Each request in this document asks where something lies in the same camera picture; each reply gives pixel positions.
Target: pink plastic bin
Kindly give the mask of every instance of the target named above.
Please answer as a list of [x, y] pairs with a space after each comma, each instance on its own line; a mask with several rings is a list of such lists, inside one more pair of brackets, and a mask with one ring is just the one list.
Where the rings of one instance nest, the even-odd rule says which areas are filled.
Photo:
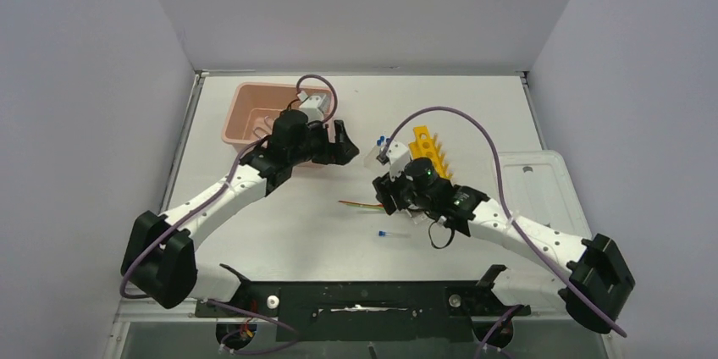
[[[309, 95], [327, 94], [331, 91], [323, 87], [301, 88]], [[255, 135], [261, 134], [262, 130], [271, 133], [271, 121], [279, 116], [279, 112], [287, 108], [287, 105], [296, 99], [296, 86], [288, 84], [265, 84], [261, 82], [246, 82], [237, 87], [235, 97], [227, 113], [222, 130], [222, 141], [234, 146], [240, 151], [244, 146], [259, 139]], [[329, 109], [334, 106], [334, 99], [331, 98]]]

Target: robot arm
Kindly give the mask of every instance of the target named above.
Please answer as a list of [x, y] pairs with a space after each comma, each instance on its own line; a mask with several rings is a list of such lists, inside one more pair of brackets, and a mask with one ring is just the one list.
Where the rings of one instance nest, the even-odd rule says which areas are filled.
[[[408, 149], [393, 142], [387, 152], [389, 172], [374, 180], [377, 200], [387, 214], [414, 206], [452, 232], [501, 245], [544, 266], [505, 216], [501, 205], [481, 191], [452, 185], [439, 177], [427, 158], [411, 160]], [[563, 270], [582, 293], [615, 320], [635, 280], [616, 243], [603, 235], [585, 240], [561, 233], [524, 217], [513, 217], [544, 257]], [[609, 326], [590, 311], [552, 273], [521, 273], [494, 266], [492, 292], [504, 305], [531, 305], [566, 310], [577, 322], [607, 334]]]
[[[308, 97], [299, 110], [282, 112], [274, 121], [272, 134], [241, 158], [232, 177], [222, 178], [185, 204], [160, 215], [148, 211], [138, 217], [121, 273], [125, 275], [152, 242], [184, 219], [181, 229], [142, 260], [130, 281], [165, 308], [175, 307], [187, 297], [229, 301], [240, 287], [241, 274], [219, 265], [197, 264], [195, 250], [242, 208], [288, 180], [297, 164], [344, 165], [359, 153], [341, 120], [334, 121], [334, 142], [329, 141], [328, 127], [320, 120], [326, 102], [326, 97], [316, 95]], [[186, 218], [220, 191], [221, 196], [200, 213]]]

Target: white tabletop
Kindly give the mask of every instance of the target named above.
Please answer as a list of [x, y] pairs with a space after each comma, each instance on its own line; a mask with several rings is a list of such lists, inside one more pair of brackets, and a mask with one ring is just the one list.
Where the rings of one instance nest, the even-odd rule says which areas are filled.
[[[220, 138], [229, 103], [244, 82], [293, 84], [297, 76], [209, 76], [205, 79], [170, 206], [192, 198], [226, 174], [235, 149]], [[332, 76], [339, 96], [337, 119], [345, 121], [360, 154], [347, 166], [295, 168], [269, 198], [228, 220], [197, 251], [197, 260], [223, 262], [255, 280], [449, 280], [478, 279], [495, 263], [535, 268], [532, 263], [482, 240], [456, 236], [438, 251], [427, 226], [400, 213], [386, 216], [339, 204], [340, 199], [376, 202], [376, 174], [362, 165], [380, 135], [388, 135], [410, 113], [445, 105], [471, 114], [494, 138], [500, 152], [541, 150], [539, 137], [515, 76]], [[307, 85], [320, 86], [309, 80]], [[415, 119], [438, 133], [455, 171], [454, 181], [496, 196], [489, 147], [481, 134], [450, 113]], [[409, 234], [379, 238], [378, 230]], [[437, 243], [444, 229], [434, 228]]]

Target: white table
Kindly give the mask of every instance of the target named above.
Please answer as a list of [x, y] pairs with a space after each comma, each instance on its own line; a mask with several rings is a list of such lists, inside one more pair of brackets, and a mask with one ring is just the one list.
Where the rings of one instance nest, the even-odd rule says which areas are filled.
[[[296, 76], [209, 76], [205, 79], [177, 173], [174, 207], [226, 174], [235, 149], [220, 139], [235, 88], [247, 81], [293, 84]], [[449, 280], [478, 279], [495, 263], [535, 268], [532, 263], [481, 240], [457, 235], [434, 250], [426, 225], [404, 214], [360, 213], [337, 200], [375, 202], [363, 167], [366, 151], [410, 113], [445, 105], [471, 114], [493, 136], [500, 152], [541, 150], [521, 81], [516, 76], [332, 76], [339, 95], [337, 119], [345, 121], [360, 154], [348, 166], [295, 168], [269, 198], [243, 209], [197, 251], [203, 262], [223, 262], [256, 280]], [[309, 80], [307, 85], [320, 86]], [[468, 122], [450, 113], [429, 113], [399, 134], [425, 124], [438, 133], [455, 182], [496, 196], [489, 147]], [[378, 230], [409, 234], [379, 238]], [[434, 228], [437, 243], [446, 239]]]

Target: gray wall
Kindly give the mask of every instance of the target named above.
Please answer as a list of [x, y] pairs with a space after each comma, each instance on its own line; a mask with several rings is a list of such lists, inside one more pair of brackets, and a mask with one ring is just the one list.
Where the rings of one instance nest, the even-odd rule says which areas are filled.
[[196, 69], [527, 70], [568, 0], [160, 0]]
[[0, 0], [0, 357], [100, 356], [191, 81], [157, 0]]
[[529, 75], [548, 145], [638, 282], [628, 357], [718, 351], [718, 0], [571, 0]]

